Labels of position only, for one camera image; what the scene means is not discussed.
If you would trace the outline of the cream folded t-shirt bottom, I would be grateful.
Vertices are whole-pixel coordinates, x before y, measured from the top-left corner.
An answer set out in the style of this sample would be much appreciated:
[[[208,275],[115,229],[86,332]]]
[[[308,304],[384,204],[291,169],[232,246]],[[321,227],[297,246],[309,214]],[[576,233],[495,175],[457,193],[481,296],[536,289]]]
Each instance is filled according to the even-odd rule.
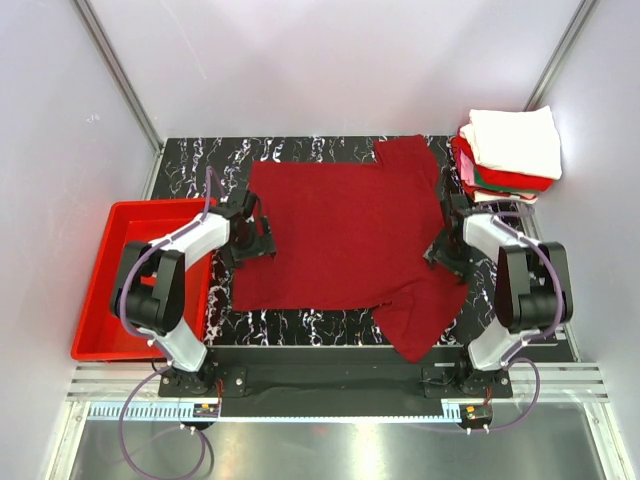
[[[494,191],[485,191],[485,190],[475,190],[470,194],[470,198],[476,202],[498,202],[498,201],[506,201],[506,202],[522,202],[524,204],[535,204],[538,200],[536,195],[527,196],[520,195],[515,193],[505,193],[505,192],[494,192]]]

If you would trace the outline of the right connector board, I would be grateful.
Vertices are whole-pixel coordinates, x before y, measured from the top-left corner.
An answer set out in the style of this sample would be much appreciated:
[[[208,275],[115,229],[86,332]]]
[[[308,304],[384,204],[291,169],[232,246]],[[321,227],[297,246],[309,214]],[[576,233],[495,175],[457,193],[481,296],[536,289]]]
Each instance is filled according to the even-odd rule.
[[[490,421],[493,409],[489,404],[469,405],[465,408],[464,418],[470,421]]]

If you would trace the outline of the red plastic bin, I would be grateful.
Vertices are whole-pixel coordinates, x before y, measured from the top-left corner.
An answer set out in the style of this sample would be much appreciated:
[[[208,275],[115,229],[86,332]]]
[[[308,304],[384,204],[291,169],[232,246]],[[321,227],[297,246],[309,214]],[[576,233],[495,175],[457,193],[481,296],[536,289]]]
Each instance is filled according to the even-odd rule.
[[[203,208],[202,198],[118,202],[111,207],[71,347],[74,360],[135,361],[162,356],[144,339],[129,335],[111,313],[122,250],[130,241],[151,241],[178,229]]]

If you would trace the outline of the left aluminium frame post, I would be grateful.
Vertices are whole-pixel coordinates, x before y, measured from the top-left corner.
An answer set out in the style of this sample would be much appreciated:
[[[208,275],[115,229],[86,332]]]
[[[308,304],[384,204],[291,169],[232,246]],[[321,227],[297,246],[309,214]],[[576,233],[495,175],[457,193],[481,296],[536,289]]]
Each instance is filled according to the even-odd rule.
[[[84,28],[114,80],[138,127],[152,150],[158,154],[164,145],[164,141],[157,133],[140,98],[135,92],[92,2],[88,0],[71,0],[71,4],[79,15]]]

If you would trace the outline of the green folded t-shirt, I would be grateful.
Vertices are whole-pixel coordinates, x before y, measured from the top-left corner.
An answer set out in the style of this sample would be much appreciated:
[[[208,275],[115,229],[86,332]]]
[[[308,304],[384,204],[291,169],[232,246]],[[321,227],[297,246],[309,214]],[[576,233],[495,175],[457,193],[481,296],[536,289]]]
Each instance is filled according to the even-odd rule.
[[[539,189],[534,189],[521,175],[511,173],[494,172],[493,170],[475,169],[475,183],[478,187],[483,187],[496,191],[504,191],[522,194],[538,194]]]

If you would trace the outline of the pink folded t-shirt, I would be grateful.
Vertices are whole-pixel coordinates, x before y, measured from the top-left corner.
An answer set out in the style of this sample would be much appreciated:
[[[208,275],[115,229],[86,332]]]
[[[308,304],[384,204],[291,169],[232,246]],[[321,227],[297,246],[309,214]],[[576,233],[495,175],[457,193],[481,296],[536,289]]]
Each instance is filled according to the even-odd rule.
[[[459,151],[458,168],[461,180],[469,185],[475,186],[475,169],[473,160],[463,151]]]

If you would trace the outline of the left connector board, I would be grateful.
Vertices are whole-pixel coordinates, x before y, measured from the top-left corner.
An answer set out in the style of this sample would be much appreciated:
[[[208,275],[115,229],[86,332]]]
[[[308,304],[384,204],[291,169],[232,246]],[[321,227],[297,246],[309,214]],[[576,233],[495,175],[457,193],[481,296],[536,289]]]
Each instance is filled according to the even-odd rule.
[[[219,403],[195,403],[193,407],[193,417],[210,419],[214,421],[220,416]]]

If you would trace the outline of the aluminium frame post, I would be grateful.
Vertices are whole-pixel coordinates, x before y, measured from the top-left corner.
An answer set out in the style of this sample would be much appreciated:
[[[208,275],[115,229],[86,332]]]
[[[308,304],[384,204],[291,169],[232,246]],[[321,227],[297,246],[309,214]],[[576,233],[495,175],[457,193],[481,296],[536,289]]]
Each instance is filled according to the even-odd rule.
[[[71,4],[79,15],[84,28],[114,80],[138,127],[152,150],[158,154],[164,145],[164,141],[157,133],[140,98],[135,92],[92,2],[88,0],[71,0]]]
[[[560,75],[571,51],[596,11],[599,0],[581,0],[574,10],[545,67],[539,75],[524,107],[533,111],[543,107],[544,100]]]

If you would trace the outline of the white folded t-shirt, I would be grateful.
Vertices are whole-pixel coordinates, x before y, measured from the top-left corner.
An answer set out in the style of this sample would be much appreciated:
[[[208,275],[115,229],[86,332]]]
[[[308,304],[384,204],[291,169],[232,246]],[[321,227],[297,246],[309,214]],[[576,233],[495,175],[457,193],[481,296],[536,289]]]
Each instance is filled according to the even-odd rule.
[[[560,136],[548,106],[526,112],[472,109],[459,134],[479,166],[552,180],[562,176]]]

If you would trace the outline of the dark red t-shirt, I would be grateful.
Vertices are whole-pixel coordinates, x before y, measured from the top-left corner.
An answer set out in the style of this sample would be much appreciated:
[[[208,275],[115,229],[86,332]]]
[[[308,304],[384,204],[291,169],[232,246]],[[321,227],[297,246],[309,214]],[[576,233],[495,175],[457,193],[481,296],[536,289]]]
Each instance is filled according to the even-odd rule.
[[[257,163],[276,253],[235,272],[237,311],[369,309],[407,361],[426,355],[468,289],[425,254],[444,221],[440,172],[420,135],[378,141],[371,163]]]

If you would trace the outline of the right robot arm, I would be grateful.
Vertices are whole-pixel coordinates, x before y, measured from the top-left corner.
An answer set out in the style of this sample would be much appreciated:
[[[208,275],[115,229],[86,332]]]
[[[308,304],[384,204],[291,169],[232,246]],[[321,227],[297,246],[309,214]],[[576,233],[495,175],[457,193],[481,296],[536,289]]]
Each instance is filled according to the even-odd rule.
[[[504,222],[532,214],[492,211],[471,206],[462,194],[441,202],[444,227],[424,258],[466,282],[472,277],[474,250],[496,266],[493,319],[466,347],[454,384],[476,396],[490,383],[490,373],[508,368],[515,355],[533,341],[546,339],[571,320],[573,298],[567,253],[558,242],[542,242]]]

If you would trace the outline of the red folded t-shirt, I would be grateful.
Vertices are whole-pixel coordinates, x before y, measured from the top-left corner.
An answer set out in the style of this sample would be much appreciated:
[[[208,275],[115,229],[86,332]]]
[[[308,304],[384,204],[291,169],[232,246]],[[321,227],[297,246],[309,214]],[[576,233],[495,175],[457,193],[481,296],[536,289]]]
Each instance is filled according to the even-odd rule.
[[[467,186],[533,194],[545,192],[553,184],[553,180],[549,178],[494,170],[478,165],[468,141],[460,136],[451,140],[451,147],[460,178]]]

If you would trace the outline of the right aluminium frame post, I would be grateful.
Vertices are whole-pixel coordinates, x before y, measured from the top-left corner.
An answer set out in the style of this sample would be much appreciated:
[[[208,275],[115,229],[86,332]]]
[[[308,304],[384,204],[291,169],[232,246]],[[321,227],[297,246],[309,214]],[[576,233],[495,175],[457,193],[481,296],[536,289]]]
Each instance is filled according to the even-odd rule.
[[[543,107],[544,100],[560,75],[571,51],[596,11],[599,0],[581,0],[574,10],[545,67],[539,75],[524,107],[533,111]]]

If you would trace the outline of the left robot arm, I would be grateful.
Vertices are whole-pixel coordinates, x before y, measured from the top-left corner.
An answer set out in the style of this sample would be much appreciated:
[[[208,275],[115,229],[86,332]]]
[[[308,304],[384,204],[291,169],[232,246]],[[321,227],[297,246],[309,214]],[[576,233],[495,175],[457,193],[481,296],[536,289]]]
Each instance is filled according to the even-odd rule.
[[[161,238],[128,243],[111,296],[111,311],[124,329],[159,347],[182,372],[181,384],[196,396],[214,388],[216,372],[205,365],[208,349],[184,318],[185,276],[214,251],[231,271],[248,260],[276,254],[256,193],[236,190],[219,205],[206,203],[201,213]]]

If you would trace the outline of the connector board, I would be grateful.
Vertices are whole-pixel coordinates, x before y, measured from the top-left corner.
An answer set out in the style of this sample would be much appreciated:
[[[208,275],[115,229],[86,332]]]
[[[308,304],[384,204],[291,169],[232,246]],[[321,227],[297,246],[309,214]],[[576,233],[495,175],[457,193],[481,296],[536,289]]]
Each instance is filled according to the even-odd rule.
[[[193,407],[193,417],[210,419],[214,421],[220,416],[219,403],[195,403]]]
[[[469,405],[465,408],[464,418],[470,421],[490,421],[493,409],[489,404]]]

